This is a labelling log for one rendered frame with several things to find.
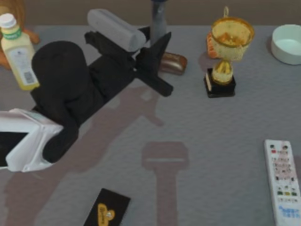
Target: yellow bottle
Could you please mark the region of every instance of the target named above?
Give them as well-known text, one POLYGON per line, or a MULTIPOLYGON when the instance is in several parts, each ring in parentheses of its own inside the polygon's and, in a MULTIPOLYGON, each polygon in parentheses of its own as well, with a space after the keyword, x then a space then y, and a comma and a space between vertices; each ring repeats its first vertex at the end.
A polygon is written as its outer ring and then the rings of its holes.
POLYGON ((35 51, 29 36, 21 31, 10 13, 0 16, 0 27, 3 34, 1 46, 19 87, 22 90, 33 90, 40 86, 32 70, 35 51))

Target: brown background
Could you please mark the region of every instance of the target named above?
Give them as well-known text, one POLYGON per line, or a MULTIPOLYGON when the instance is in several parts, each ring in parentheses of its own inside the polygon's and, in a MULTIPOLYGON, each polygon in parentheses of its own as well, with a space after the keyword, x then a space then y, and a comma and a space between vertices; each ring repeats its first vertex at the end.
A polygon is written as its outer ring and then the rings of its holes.
MULTIPOLYGON (((87 12, 106 8, 131 24, 150 22, 151 0, 25 0, 27 24, 87 24, 87 12)), ((301 0, 169 0, 169 24, 211 24, 222 16, 225 5, 230 15, 253 25, 301 24, 301 0)))

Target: bottle cap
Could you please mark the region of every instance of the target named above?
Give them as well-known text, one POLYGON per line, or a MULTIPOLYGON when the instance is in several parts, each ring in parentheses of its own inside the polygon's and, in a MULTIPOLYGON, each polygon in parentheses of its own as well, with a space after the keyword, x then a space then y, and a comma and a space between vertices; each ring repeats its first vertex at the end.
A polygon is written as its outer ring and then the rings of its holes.
POLYGON ((12 28, 17 24, 17 21, 11 13, 5 13, 0 16, 0 27, 1 28, 12 28))

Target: tabletop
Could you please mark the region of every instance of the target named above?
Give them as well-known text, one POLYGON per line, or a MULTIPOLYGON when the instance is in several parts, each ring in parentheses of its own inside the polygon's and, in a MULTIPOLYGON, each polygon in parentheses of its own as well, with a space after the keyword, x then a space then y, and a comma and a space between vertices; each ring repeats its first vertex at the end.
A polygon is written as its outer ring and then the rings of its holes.
MULTIPOLYGON (((69 40, 87 63, 99 54, 85 44, 88 26, 36 26, 41 44, 69 40)), ((273 225, 265 139, 292 143, 301 175, 301 66, 270 53, 273 26, 256 26, 234 64, 234 97, 209 99, 203 78, 216 60, 206 54, 209 26, 170 26, 169 52, 187 57, 183 76, 160 97, 134 81, 81 128, 80 139, 53 167, 35 173, 0 171, 0 225, 82 226, 102 188, 130 197, 124 225, 273 225), (148 158, 181 157, 178 167, 152 170, 148 158)), ((0 110, 31 109, 11 72, 0 69, 0 110)))

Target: teddy bear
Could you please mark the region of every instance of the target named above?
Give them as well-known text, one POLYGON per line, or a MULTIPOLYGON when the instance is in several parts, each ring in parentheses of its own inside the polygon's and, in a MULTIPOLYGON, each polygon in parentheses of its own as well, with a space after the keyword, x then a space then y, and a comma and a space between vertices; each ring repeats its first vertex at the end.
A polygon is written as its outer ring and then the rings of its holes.
MULTIPOLYGON (((29 35, 33 44, 38 44, 40 39, 37 34, 24 28, 25 23, 25 3, 24 0, 0 0, 0 15, 5 13, 11 13, 15 16, 22 31, 29 35)), ((4 55, 2 48, 0 47, 0 65, 6 69, 11 69, 10 65, 4 55)))

